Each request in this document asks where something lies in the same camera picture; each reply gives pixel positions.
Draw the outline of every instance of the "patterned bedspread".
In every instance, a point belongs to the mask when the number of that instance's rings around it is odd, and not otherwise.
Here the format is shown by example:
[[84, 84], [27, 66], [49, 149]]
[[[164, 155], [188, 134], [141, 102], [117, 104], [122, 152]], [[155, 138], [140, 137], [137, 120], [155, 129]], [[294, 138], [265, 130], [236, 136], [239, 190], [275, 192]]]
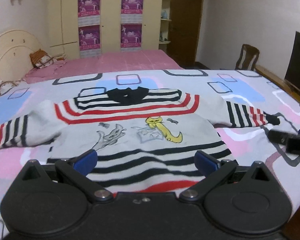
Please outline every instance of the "patterned bedspread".
[[[55, 103], [77, 96], [104, 93], [115, 88], [179, 89], [209, 98], [219, 95], [227, 101], [245, 104], [279, 117], [276, 129], [296, 133], [300, 129], [300, 105], [279, 87], [251, 71], [226, 70], [143, 70], [99, 73], [67, 77], [31, 85], [23, 84], [0, 97], [0, 124], [29, 113], [45, 99]], [[272, 144], [266, 133], [274, 126], [218, 128], [217, 132], [239, 165], [250, 166], [260, 160], [277, 178], [293, 204], [300, 206], [300, 156], [285, 153], [283, 146]], [[50, 146], [15, 147], [0, 150], [0, 201], [11, 182], [29, 159], [45, 164]], [[2, 230], [7, 233], [0, 216]]]

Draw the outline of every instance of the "pillow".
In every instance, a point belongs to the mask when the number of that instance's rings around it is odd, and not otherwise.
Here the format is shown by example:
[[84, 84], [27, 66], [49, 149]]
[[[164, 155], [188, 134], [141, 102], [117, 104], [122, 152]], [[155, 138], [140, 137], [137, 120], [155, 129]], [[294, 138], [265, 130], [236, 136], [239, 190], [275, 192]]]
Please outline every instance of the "pillow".
[[39, 49], [38, 51], [30, 54], [30, 59], [34, 67], [36, 68], [45, 68], [50, 66], [56, 60], [54, 57], [51, 57], [48, 53], [44, 50]]
[[0, 80], [0, 96], [8, 93], [12, 88], [17, 87], [21, 83], [26, 83], [24, 79], [16, 81], [2, 81]]

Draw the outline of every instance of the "brown door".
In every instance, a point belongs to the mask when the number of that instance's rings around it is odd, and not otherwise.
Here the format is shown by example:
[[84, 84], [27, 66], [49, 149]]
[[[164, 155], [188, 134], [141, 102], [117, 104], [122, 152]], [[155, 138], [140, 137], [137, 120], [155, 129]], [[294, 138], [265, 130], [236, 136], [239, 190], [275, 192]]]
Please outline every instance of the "brown door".
[[191, 67], [197, 52], [202, 0], [172, 0], [167, 54], [181, 67]]

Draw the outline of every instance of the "screw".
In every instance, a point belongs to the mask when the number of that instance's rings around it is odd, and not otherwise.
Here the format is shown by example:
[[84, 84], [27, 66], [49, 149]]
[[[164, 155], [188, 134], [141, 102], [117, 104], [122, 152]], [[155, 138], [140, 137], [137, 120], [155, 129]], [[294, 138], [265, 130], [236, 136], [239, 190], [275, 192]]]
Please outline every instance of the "screw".
[[144, 198], [142, 199], [142, 201], [143, 201], [143, 202], [149, 202], [149, 201], [151, 201], [151, 199], [148, 198], [148, 197], [144, 197]]
[[198, 192], [196, 190], [193, 190], [193, 189], [187, 189], [187, 190], [181, 192], [181, 194], [184, 197], [187, 197], [187, 198], [194, 198], [194, 197], [197, 197]]
[[132, 200], [132, 202], [135, 203], [135, 204], [141, 204], [142, 201], [141, 201], [141, 200], [134, 199], [134, 200]]
[[98, 198], [107, 198], [111, 195], [111, 192], [106, 189], [99, 189], [94, 192], [94, 195]]

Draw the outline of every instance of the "yellow cat drawing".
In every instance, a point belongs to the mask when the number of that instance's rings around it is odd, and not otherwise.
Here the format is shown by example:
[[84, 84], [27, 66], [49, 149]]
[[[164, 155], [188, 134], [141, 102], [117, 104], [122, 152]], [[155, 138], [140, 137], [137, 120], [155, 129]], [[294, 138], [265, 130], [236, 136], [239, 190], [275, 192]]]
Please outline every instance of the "yellow cat drawing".
[[170, 130], [168, 128], [166, 128], [163, 124], [162, 124], [162, 117], [158, 116], [158, 117], [148, 117], [146, 119], [146, 123], [149, 125], [149, 127], [151, 129], [155, 129], [158, 128], [163, 136], [171, 142], [174, 143], [180, 143], [182, 142], [182, 133], [180, 132], [179, 135], [177, 137], [173, 136], [170, 132]]

